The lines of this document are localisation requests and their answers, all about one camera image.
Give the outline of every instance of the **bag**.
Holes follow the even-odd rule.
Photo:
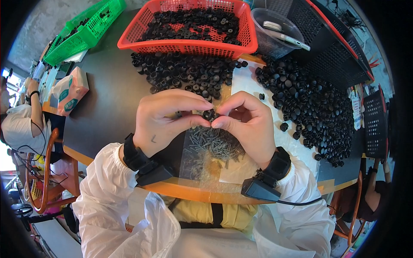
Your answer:
[[[88,91],[86,72],[76,67],[70,75],[61,79],[50,91],[58,99],[58,115],[68,116]]]

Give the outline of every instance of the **white protective gown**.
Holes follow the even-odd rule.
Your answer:
[[[261,205],[255,241],[231,229],[181,229],[156,193],[145,199],[145,217],[132,233],[125,229],[127,198],[135,175],[119,159],[121,144],[105,146],[87,168],[73,209],[80,220],[84,257],[329,257],[334,222],[324,200],[307,206],[277,204],[282,222],[277,232],[270,210]],[[320,197],[309,168],[291,157],[291,169],[277,182],[280,200],[308,202]]]

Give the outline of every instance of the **clear plastic container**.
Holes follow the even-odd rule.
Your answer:
[[[264,21],[272,21],[278,23],[282,26],[283,34],[304,42],[304,37],[297,26],[295,26],[289,19],[281,16],[274,11],[265,8],[255,8],[251,11],[251,17],[255,25],[259,53],[265,53],[268,56],[278,59],[290,53],[291,51],[300,48],[298,46],[290,44],[289,42],[271,37],[266,32],[266,29],[262,27],[262,23]]]

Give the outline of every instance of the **black table top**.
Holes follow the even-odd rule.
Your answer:
[[[123,12],[103,35],[98,45],[89,49],[81,63],[88,77],[89,92],[66,118],[64,145],[90,158],[107,144],[124,142],[135,131],[136,110],[142,97],[149,95],[145,76],[131,64],[132,50],[120,50],[117,42],[138,10]],[[155,157],[175,169],[179,175],[185,132],[175,138]],[[343,167],[334,168],[326,160],[320,162],[318,181],[335,179],[335,185],[358,177],[359,144],[364,132],[353,137],[351,157]]]

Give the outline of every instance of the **white shirt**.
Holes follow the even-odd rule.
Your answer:
[[[31,133],[31,106],[23,104],[7,110],[7,116],[1,123],[1,130],[6,143],[12,149],[30,153],[34,153],[33,150],[35,150],[37,154],[45,155],[47,143],[52,134],[52,125],[50,121],[46,123],[44,115],[43,125],[43,134],[33,137]]]
[[[268,207],[254,223],[255,241],[231,229],[181,229],[161,197],[150,192],[145,219],[129,233],[127,198],[135,175],[119,159],[121,144],[105,146],[87,168],[73,209],[79,218],[84,257],[329,257],[334,222],[324,200],[307,206],[277,204],[280,232]],[[280,200],[308,202],[321,196],[308,167],[291,157],[291,169],[277,182]]]

